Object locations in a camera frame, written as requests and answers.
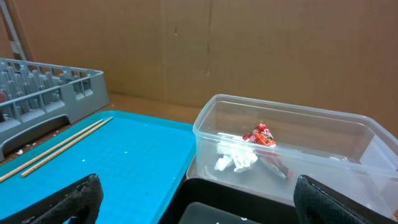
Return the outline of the wooden chopstick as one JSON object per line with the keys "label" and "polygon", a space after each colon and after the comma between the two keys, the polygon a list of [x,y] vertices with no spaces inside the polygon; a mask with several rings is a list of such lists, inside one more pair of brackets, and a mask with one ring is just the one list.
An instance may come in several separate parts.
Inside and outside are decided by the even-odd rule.
{"label": "wooden chopstick", "polygon": [[21,170],[25,169],[26,167],[29,167],[31,164],[39,161],[41,158],[47,156],[48,154],[50,154],[51,152],[53,152],[54,150],[60,148],[61,146],[64,146],[66,143],[70,142],[71,140],[77,138],[78,136],[80,136],[81,134],[85,133],[86,131],[88,131],[89,129],[93,128],[94,126],[96,126],[97,124],[100,124],[100,122],[102,122],[103,120],[100,119],[99,121],[87,126],[86,128],[82,129],[81,131],[75,133],[74,135],[70,136],[69,138],[67,138],[66,140],[58,143],[57,145],[55,145],[54,147],[51,147],[50,149],[47,149],[46,151],[44,151],[43,153],[39,154],[38,156],[34,157],[33,159],[25,162],[23,165],[20,165],[19,167],[13,169],[12,171],[8,172],[7,174],[4,174],[3,176],[1,176],[1,182],[4,182],[6,179],[12,177],[13,175],[17,174],[18,172],[20,172]]}
{"label": "wooden chopstick", "polygon": [[21,177],[22,178],[27,177],[28,175],[30,175],[31,173],[36,171],[38,168],[42,167],[43,165],[45,165],[46,163],[48,163],[49,161],[51,161],[52,159],[56,158],[57,156],[59,156],[64,151],[66,151],[67,149],[69,149],[72,146],[74,146],[79,141],[83,140],[84,138],[86,138],[90,134],[94,133],[97,129],[101,128],[106,123],[110,122],[112,119],[113,119],[113,117],[111,116],[111,117],[103,120],[102,122],[100,122],[100,124],[97,124],[96,126],[94,126],[93,128],[89,129],[85,133],[81,134],[77,138],[75,138],[75,139],[71,140],[70,142],[66,143],[64,146],[61,146],[60,148],[58,148],[58,149],[54,150],[53,152],[51,152],[50,154],[48,154],[47,156],[41,158],[39,161],[31,164],[29,167],[26,167],[25,169],[23,169],[23,172],[21,173]]}

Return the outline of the white napkin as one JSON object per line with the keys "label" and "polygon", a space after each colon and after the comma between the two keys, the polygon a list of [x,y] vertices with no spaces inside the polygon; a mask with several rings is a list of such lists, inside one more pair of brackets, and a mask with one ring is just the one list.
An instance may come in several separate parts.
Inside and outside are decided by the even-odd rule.
{"label": "white napkin", "polygon": [[224,171],[234,165],[235,173],[242,173],[252,169],[258,157],[253,149],[239,144],[220,142],[217,144],[217,153],[222,155],[215,164],[215,170]]}

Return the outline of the red snack wrapper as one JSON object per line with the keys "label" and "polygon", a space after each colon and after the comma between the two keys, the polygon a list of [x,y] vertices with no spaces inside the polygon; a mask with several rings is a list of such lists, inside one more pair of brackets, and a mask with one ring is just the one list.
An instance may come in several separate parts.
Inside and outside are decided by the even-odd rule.
{"label": "red snack wrapper", "polygon": [[[244,135],[243,140],[271,148],[276,147],[273,135],[269,131],[269,128],[263,123],[258,124],[250,133]],[[259,151],[257,149],[255,152],[261,155],[261,161],[273,171],[274,174],[283,179],[288,179],[292,176],[292,171],[282,162],[277,153]]]}

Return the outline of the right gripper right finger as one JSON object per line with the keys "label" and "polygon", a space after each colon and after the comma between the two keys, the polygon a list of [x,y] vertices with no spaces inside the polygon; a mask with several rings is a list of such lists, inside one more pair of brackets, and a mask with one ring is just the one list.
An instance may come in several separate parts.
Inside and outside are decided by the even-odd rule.
{"label": "right gripper right finger", "polygon": [[304,224],[395,224],[307,175],[297,179],[294,205]]}

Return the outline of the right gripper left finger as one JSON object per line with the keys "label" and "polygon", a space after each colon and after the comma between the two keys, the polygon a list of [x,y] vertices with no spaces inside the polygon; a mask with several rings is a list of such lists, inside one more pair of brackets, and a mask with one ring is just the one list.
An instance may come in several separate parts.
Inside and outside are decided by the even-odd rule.
{"label": "right gripper left finger", "polygon": [[90,174],[52,195],[1,219],[2,224],[94,224],[104,198],[97,174]]}

